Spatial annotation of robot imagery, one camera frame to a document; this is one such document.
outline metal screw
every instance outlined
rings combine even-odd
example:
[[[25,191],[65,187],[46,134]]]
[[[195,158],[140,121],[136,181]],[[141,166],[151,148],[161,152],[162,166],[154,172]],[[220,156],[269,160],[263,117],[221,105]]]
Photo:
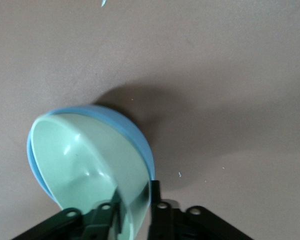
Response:
[[[158,208],[160,209],[166,209],[168,207],[168,205],[164,202],[160,202],[158,205],[157,205]]]
[[[109,204],[105,204],[101,208],[102,208],[102,210],[108,210],[110,208],[110,205]]]
[[[190,213],[193,215],[200,215],[201,211],[198,208],[191,208]]]
[[[66,214],[66,216],[67,216],[68,218],[71,218],[71,217],[73,217],[73,216],[75,216],[75,215],[77,215],[77,213],[76,213],[75,211],[70,211],[70,212],[68,212],[68,213]]]

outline mint green bowl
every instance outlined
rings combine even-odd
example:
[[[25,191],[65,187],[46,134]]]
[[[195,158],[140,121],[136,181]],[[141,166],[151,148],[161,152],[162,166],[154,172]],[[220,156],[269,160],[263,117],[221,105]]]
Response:
[[[43,115],[31,128],[35,162],[61,209],[84,214],[110,200],[117,189],[126,209],[120,240],[136,237],[150,204],[150,177],[139,151],[95,118]]]

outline light blue bowl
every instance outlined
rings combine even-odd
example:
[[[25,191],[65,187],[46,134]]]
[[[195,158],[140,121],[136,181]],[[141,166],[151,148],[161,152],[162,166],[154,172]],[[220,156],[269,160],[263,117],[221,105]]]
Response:
[[[151,180],[155,179],[155,164],[153,155],[150,149],[150,146],[145,138],[145,136],[142,134],[142,132],[139,130],[139,128],[127,117],[122,115],[121,113],[110,109],[108,107],[99,106],[99,105],[83,105],[83,106],[75,106],[75,107],[66,107],[66,108],[60,108],[55,109],[52,111],[47,112],[44,114],[45,116],[49,115],[57,115],[57,114],[80,114],[88,117],[92,117],[95,119],[98,119],[99,121],[102,121],[115,130],[117,130],[119,133],[121,133],[134,147],[139,151],[140,155],[142,156],[148,173],[149,178]],[[33,172],[33,175],[35,176],[36,180],[40,184],[40,186],[43,188],[43,190],[48,194],[55,202],[56,199],[51,194],[49,188],[47,187],[43,177],[41,176],[41,173],[38,169],[33,148],[31,145],[31,135],[32,132],[29,132],[28,139],[27,139],[27,156],[28,161],[30,164],[30,168]]]

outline table surface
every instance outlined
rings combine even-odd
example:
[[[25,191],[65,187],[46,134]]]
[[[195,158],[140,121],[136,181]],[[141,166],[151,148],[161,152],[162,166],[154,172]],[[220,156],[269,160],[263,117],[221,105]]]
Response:
[[[59,211],[28,165],[33,121],[91,103],[140,126],[164,198],[300,240],[300,0],[101,2],[0,1],[0,240]]]

